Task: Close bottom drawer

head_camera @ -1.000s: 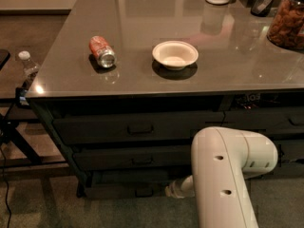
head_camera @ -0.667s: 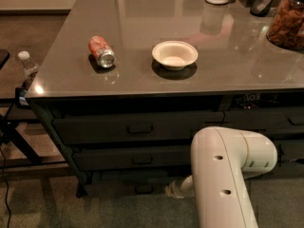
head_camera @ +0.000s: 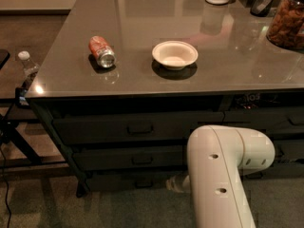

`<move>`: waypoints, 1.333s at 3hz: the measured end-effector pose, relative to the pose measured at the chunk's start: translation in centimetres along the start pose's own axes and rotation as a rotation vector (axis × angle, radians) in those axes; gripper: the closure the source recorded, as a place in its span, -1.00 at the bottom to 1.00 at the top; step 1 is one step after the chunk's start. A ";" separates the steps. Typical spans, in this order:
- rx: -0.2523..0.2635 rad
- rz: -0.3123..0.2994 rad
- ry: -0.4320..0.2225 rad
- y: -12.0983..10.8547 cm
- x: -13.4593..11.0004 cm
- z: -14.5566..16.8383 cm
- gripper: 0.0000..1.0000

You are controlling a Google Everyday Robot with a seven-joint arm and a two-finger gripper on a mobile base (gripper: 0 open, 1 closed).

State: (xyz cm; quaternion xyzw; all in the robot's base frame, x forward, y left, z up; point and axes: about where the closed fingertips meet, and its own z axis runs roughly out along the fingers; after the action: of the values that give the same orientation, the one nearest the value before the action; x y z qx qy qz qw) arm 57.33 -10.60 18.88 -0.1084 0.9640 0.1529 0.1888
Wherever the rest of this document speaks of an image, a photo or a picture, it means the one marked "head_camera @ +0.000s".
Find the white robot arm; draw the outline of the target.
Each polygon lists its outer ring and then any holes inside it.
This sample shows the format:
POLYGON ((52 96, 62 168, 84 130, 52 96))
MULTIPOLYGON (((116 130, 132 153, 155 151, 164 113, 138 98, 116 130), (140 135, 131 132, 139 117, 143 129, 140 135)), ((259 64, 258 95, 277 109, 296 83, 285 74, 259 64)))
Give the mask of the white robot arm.
POLYGON ((188 171, 167 180, 166 188, 192 194, 197 228, 256 228, 240 177, 274 159, 272 141, 257 130, 202 126, 187 143, 188 171))

